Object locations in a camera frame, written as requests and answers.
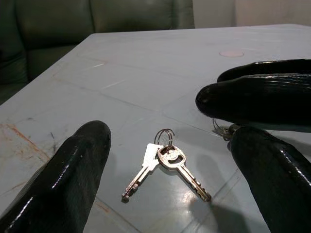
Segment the white wall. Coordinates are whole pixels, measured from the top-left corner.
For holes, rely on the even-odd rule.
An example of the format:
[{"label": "white wall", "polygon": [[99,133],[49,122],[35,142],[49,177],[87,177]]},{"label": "white wall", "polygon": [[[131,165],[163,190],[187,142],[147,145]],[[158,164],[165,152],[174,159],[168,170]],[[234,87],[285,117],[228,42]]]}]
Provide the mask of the white wall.
[{"label": "white wall", "polygon": [[193,0],[196,28],[296,23],[311,26],[311,0]]}]

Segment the leather sofa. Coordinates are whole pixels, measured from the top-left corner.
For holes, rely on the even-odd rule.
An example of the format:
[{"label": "leather sofa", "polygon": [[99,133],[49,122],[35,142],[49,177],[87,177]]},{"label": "leather sofa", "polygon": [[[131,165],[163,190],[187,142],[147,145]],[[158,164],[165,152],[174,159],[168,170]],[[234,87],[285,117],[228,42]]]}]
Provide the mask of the leather sofa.
[{"label": "leather sofa", "polygon": [[1,0],[0,104],[92,33],[193,27],[192,0]]}]

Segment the silver key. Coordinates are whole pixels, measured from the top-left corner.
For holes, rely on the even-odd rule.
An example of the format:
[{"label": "silver key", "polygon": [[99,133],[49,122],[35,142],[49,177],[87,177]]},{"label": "silver key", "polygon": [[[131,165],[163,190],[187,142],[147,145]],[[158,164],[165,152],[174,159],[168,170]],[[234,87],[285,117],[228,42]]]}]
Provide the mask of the silver key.
[{"label": "silver key", "polygon": [[156,145],[149,143],[145,152],[144,162],[142,163],[142,169],[139,171],[137,176],[130,182],[130,184],[125,189],[125,193],[122,194],[122,202],[128,202],[130,196],[132,196],[144,180],[148,173],[159,164],[156,159],[156,153],[159,149],[162,149],[162,145]]},{"label": "silver key", "polygon": [[195,177],[191,174],[191,172],[186,168],[186,156],[176,146],[172,146],[171,149],[168,150],[167,146],[157,151],[157,157],[159,162],[169,170],[177,170],[184,179],[191,185],[191,187],[196,191],[196,193],[200,196],[203,201],[210,201],[211,195],[205,191],[204,188],[201,187],[201,184],[196,181]]}]

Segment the scratched tabletop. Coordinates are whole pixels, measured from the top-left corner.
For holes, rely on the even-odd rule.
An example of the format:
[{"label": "scratched tabletop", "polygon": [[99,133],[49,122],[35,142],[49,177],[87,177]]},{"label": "scratched tabletop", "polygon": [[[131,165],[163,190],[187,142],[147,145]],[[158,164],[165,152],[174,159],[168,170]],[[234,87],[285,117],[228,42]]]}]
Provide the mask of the scratched tabletop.
[{"label": "scratched tabletop", "polygon": [[[101,120],[112,145],[85,233],[268,233],[227,143],[197,110],[195,96],[236,66],[310,59],[310,41],[311,28],[300,25],[90,35],[0,106],[0,213],[66,138]],[[164,128],[175,132],[174,144],[212,203],[161,166],[121,202],[147,144]],[[310,160],[310,134],[271,133]]]}]

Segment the round pink mark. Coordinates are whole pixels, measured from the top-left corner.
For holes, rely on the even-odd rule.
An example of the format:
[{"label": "round pink mark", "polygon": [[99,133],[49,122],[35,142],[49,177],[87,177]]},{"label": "round pink mark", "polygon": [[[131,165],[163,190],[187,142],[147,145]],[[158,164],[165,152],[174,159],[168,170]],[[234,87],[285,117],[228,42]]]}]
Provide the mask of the round pink mark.
[{"label": "round pink mark", "polygon": [[224,51],[220,52],[219,55],[224,57],[243,57],[244,53],[241,51]]}]

